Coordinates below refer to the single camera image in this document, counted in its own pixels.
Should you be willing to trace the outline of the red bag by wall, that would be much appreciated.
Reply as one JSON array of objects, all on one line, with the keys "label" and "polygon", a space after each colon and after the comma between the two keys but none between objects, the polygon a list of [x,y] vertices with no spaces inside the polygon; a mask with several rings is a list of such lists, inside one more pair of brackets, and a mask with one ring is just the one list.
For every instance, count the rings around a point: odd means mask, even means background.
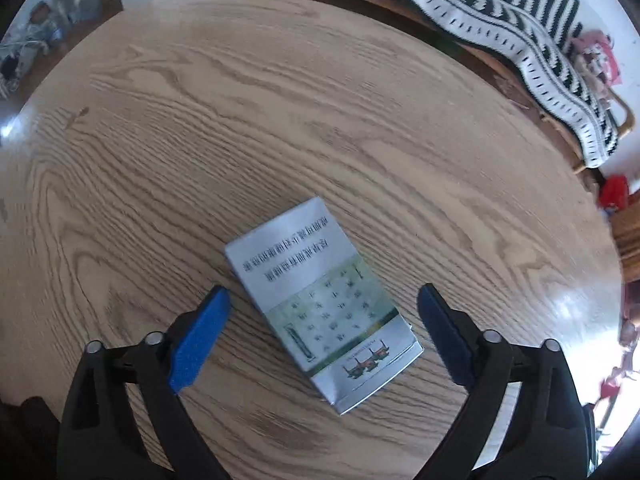
[{"label": "red bag by wall", "polygon": [[608,211],[619,211],[628,207],[629,185],[623,174],[608,177],[600,187],[599,206]]}]

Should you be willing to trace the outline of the silver cigarette pack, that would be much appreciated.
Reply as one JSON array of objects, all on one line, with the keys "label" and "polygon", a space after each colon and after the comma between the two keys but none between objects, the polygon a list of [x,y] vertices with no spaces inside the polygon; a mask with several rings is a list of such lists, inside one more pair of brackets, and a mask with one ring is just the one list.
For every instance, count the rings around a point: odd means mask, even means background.
[{"label": "silver cigarette pack", "polygon": [[319,197],[232,240],[226,257],[273,333],[338,414],[370,398],[423,352]]}]

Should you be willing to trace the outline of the pink stuffed doll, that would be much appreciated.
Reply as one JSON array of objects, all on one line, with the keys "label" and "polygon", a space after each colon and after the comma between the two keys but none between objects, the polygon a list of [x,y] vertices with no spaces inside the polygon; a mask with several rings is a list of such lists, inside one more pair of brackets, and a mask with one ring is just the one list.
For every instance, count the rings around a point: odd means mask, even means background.
[{"label": "pink stuffed doll", "polygon": [[622,83],[622,73],[613,52],[613,41],[602,30],[591,29],[570,40],[572,63],[599,102],[609,110],[612,88]]}]

